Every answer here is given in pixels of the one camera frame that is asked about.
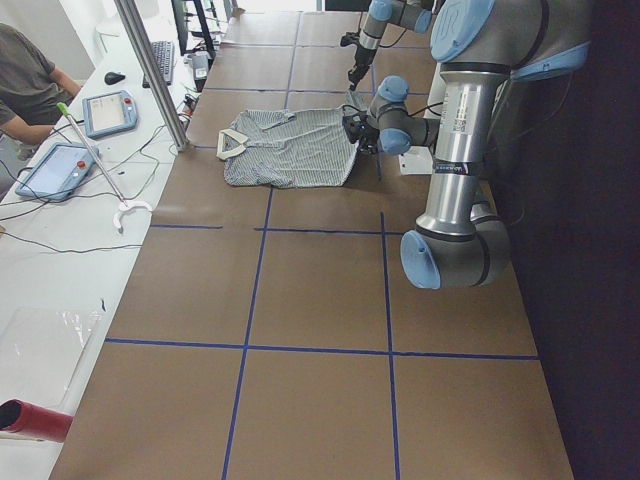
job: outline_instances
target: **person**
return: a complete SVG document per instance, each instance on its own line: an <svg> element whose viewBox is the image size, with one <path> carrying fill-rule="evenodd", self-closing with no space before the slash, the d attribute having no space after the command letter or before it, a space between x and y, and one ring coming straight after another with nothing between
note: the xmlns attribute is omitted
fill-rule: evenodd
<svg viewBox="0 0 640 480"><path fill-rule="evenodd" d="M29 39L0 23L0 130L37 146L61 116L56 104L71 103L79 91Z"/></svg>

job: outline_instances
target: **red roll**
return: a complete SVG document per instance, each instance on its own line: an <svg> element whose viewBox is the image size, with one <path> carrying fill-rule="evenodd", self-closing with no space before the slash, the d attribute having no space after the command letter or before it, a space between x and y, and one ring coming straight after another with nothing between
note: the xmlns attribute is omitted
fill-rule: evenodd
<svg viewBox="0 0 640 480"><path fill-rule="evenodd" d="M73 417L21 400L0 405L0 431L62 443Z"/></svg>

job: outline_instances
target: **striped cloth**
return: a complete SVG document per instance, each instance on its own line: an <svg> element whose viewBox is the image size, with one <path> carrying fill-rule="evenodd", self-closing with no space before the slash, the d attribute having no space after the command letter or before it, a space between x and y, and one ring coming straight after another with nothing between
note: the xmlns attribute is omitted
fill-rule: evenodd
<svg viewBox="0 0 640 480"><path fill-rule="evenodd" d="M359 98L347 99L361 106ZM246 150L226 160L226 182L278 188L342 185L357 151L343 130L343 115L342 108L243 111L231 129L248 137L242 144ZM227 151L239 142L227 136L223 144L218 148Z"/></svg>

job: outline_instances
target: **desk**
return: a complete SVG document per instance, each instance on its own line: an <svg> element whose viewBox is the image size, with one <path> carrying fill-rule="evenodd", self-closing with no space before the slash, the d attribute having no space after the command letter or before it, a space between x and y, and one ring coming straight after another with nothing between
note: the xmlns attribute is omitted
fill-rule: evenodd
<svg viewBox="0 0 640 480"><path fill-rule="evenodd" d="M121 71L127 78L116 85L107 86L103 78L109 70ZM176 65L174 85L170 88L176 105L184 98L184 85L193 88L193 81L180 63ZM134 98L139 111L139 123L135 130L95 142L107 168L120 164L133 154L163 124L151 91L142 88L142 71L126 38L121 39L118 49L111 52L96 69L70 106L70 111L75 118L81 119L81 98L121 89L129 91ZM66 120L61 119L57 127L65 124ZM71 129L63 132L70 140L79 141ZM32 163L55 141L64 140L58 135L51 137L39 149ZM135 194L150 179L140 198L153 207L157 206L176 153L171 145L172 139L165 128L145 148L148 156L134 155L113 171L116 182L126 196ZM97 167L90 175L92 179L75 194L91 196L111 192ZM7 194L0 207L0 218L27 212L39 205L37 201L14 204L21 200L24 199L17 197L13 191ZM72 198L63 204L49 204L33 213L0 223L8 233L58 249L85 250L141 244L151 215L144 209L125 215L124 233L118 234L112 224L118 203L119 200L112 195ZM101 317L73 381L57 409L75 413L138 252L139 248L130 248L57 254L13 238L0 238L0 284L3 290L0 332L5 330L16 310L23 307L50 312L96 312ZM50 442L0 439L0 477L12 480L48 478L60 448L61 445Z"/></svg>
<svg viewBox="0 0 640 480"><path fill-rule="evenodd" d="M571 478L513 271L435 292L402 272L428 178L382 155L341 188L224 182L241 110L342 103L357 22L232 20L52 479ZM417 110L429 58L405 35L361 91L402 72Z"/></svg>

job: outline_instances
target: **person's arm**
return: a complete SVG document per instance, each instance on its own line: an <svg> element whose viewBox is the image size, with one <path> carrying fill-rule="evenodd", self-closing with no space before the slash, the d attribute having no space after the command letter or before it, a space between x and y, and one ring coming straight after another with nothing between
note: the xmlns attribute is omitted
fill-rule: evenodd
<svg viewBox="0 0 640 480"><path fill-rule="evenodd" d="M11 120L0 125L0 130L16 140L28 145L39 145L51 133L53 125L29 125L16 115Z"/></svg>
<svg viewBox="0 0 640 480"><path fill-rule="evenodd" d="M49 74L49 78L57 83L60 88L69 92L72 97L75 97L80 91L80 85L58 67L53 69L53 72Z"/></svg>

